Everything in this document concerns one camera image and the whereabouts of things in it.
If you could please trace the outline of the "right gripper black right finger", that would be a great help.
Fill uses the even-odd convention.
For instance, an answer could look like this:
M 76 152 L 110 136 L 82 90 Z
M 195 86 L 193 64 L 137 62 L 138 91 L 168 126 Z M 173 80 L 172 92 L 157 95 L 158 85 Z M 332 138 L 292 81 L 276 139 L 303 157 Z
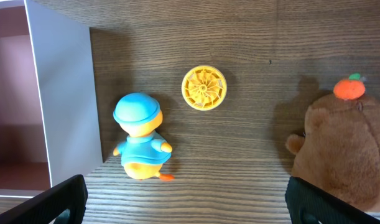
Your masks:
M 285 202 L 292 224 L 380 224 L 377 218 L 299 177 L 289 179 Z

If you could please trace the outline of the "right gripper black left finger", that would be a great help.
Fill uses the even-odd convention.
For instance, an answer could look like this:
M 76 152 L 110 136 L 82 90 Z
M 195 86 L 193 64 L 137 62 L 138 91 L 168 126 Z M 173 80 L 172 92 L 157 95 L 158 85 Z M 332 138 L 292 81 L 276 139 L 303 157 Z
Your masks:
M 0 214 L 0 224 L 81 224 L 86 210 L 88 191 L 81 174 Z

